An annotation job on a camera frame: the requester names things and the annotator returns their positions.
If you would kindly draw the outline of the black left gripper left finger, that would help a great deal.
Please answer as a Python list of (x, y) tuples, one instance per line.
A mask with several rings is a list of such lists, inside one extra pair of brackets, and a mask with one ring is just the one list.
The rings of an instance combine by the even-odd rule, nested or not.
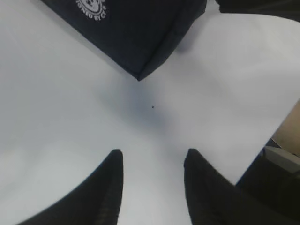
[(124, 184), (123, 154), (112, 150), (79, 186), (23, 225), (115, 225)]

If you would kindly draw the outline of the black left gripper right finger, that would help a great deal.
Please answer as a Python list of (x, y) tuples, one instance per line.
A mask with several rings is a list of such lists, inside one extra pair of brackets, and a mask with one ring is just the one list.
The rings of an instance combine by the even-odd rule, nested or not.
[(197, 149), (184, 161), (187, 208), (194, 225), (297, 225), (222, 176)]

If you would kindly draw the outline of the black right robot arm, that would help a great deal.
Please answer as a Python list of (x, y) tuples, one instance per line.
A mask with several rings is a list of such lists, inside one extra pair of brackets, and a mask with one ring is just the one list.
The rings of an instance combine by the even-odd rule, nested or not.
[(218, 0), (221, 13), (271, 15), (300, 21), (299, 0)]

